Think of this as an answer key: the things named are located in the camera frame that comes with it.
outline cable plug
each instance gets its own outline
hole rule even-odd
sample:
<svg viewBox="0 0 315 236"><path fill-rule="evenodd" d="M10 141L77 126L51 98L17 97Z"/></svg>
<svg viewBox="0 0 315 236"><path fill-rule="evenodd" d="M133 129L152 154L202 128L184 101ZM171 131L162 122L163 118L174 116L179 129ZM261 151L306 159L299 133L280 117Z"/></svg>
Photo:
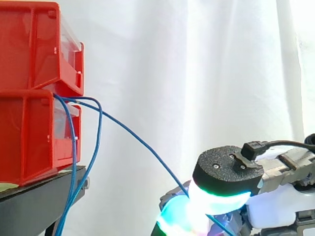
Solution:
<svg viewBox="0 0 315 236"><path fill-rule="evenodd" d="M264 154L268 150L266 142L252 141L245 143L241 150L241 155L246 159L253 161L257 156Z"/></svg>

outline stacked red bins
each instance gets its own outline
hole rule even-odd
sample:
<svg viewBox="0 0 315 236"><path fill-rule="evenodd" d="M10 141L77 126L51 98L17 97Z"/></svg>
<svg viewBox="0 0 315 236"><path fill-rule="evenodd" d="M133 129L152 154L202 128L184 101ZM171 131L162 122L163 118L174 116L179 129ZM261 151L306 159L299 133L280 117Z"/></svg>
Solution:
<svg viewBox="0 0 315 236"><path fill-rule="evenodd" d="M83 95L83 44L54 2L0 1L0 183L25 185L72 163L69 123L53 97ZM68 105L80 160L81 110Z"/></svg>

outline blue cable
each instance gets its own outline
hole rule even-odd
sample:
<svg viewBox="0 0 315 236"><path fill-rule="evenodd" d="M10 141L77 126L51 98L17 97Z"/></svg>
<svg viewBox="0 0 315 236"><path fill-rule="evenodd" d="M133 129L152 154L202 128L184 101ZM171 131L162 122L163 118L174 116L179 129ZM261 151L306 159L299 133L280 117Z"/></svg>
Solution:
<svg viewBox="0 0 315 236"><path fill-rule="evenodd" d="M74 187L75 187L75 182L76 182L76 173L77 173L77 145L75 141L75 132L74 132L74 127L73 127L73 122L72 118L69 112L69 109L64 102L64 100L54 94L54 98L56 98L58 101L60 101L61 105L64 108L65 114L67 116L68 122L70 124L70 133L71 133L71 140L72 140L72 173L71 173L71 182L70 182L70 188L69 188L69 193L68 193L68 198L66 201L66 205L70 202L71 196L74 192Z"/></svg>
<svg viewBox="0 0 315 236"><path fill-rule="evenodd" d="M77 101L75 99L69 99L67 98L68 101L70 102L75 102L77 103ZM101 110L98 109L97 107L94 107L90 104L84 103L84 102L79 102L80 105L89 107L97 112L100 112ZM108 117L110 120L112 120L113 122L115 122L116 124L118 124L119 126L121 126L123 129L125 129L129 134L131 134L136 140L138 140L141 144L143 144L157 159L158 161L162 164L162 166L167 170L167 172L172 176L172 178L175 180L175 182L179 185L179 187L181 188L181 190L185 193L185 195L187 197L189 197L188 195L188 191L185 189L185 187L182 185L182 183L179 181L179 179L175 176L175 174L171 171L171 169L167 166L167 164L162 160L162 158L160 158L160 156L156 153L156 151L154 151L154 149L152 147L150 147L145 141L143 141L136 133L134 133L131 129L129 129L126 125L124 125L123 123L121 123L119 120L115 119L114 117L112 117L111 115L109 115L108 113L102 111L102 114L106 117ZM235 236L234 233L232 233L230 230L228 230L220 221L218 221L216 218L214 218L211 215L207 215L207 217L212 220L215 224L217 224L222 230L224 230L229 236Z"/></svg>
<svg viewBox="0 0 315 236"><path fill-rule="evenodd" d="M72 194L69 202L67 202L66 204L66 207L63 211L63 214L60 218L60 222L57 226L57 230L56 230L56 236L61 236L62 235L62 232L63 232L63 227L64 227L64 224L65 224L65 219L66 219L66 216L71 208L71 206L73 205L75 199L77 198L79 192L81 191L81 188L83 187L84 185L84 182L85 180L87 179L92 167L93 167L93 164L95 162L95 159L96 159L96 156L97 156L97 153L98 153L98 150L99 150L99 146L100 146L100 137L101 137L101 129L102 129L102 119L103 119L103 116L102 116L102 106L101 104L94 98L90 98L90 97L72 97L72 98L65 98L63 97L62 98L64 101L70 101L70 102L74 102L74 103L77 103L77 104L81 104L83 106L86 106L88 105L87 103L82 103L80 101L77 101L77 100L90 100L90 101L94 101L98 108L97 111L99 111L99 118L98 118L98 129L97 129L97 135L96 135L96 145L95 145L95 149L94 149L94 153L93 153L93 156L92 156L92 159L89 163L89 166L87 167L87 170L86 172L84 173L83 177L82 177L82 180L80 181L80 183L78 184L77 188L75 189L74 193Z"/></svg>

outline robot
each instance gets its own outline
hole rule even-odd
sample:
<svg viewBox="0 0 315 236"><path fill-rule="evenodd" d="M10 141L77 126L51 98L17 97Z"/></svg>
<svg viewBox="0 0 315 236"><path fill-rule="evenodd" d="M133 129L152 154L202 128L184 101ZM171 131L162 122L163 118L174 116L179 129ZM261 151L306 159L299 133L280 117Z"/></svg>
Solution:
<svg viewBox="0 0 315 236"><path fill-rule="evenodd" d="M192 179L160 199L151 236L315 235L315 134L203 152ZM289 150L276 146L294 146Z"/></svg>

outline green led light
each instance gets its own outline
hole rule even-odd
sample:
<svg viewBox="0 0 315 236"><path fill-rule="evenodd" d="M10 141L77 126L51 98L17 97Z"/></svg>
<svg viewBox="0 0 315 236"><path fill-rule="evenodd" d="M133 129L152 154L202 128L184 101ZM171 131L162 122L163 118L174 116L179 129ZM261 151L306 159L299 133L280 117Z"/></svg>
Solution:
<svg viewBox="0 0 315 236"><path fill-rule="evenodd" d="M157 224L167 236L206 236L210 227L206 215L184 195L172 198L165 205Z"/></svg>
<svg viewBox="0 0 315 236"><path fill-rule="evenodd" d="M250 198L246 192L230 197L221 197L200 189L193 180L189 185L189 198L192 204L205 214L221 215L241 208Z"/></svg>

